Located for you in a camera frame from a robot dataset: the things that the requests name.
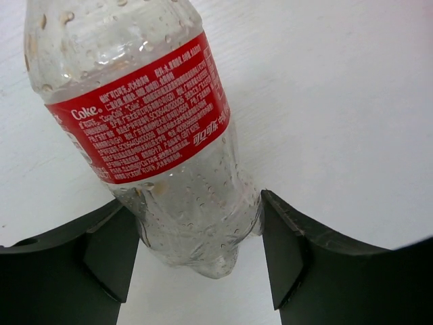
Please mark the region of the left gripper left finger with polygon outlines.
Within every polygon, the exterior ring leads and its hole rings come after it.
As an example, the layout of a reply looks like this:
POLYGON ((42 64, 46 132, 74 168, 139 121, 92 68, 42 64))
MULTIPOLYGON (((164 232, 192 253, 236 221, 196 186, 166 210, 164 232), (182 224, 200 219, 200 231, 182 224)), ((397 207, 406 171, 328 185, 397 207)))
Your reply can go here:
POLYGON ((2 324, 116 324, 139 235, 118 201, 1 248, 2 324))

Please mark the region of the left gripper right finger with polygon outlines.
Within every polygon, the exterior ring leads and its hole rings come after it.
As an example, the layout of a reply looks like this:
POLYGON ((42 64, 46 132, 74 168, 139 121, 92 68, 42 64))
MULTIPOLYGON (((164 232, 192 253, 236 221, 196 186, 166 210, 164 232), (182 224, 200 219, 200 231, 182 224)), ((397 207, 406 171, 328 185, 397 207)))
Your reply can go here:
POLYGON ((350 238, 269 190, 263 243, 283 324, 431 324, 432 239, 388 250, 350 238))

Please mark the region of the red label clear bottle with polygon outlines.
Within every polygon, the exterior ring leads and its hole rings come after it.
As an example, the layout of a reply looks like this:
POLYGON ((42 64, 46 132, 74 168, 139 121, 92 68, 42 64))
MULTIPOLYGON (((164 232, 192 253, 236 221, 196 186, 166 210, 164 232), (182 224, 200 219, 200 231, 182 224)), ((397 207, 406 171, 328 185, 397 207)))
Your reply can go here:
POLYGON ((229 275, 259 193, 190 1, 28 1, 33 90, 163 262, 229 275))

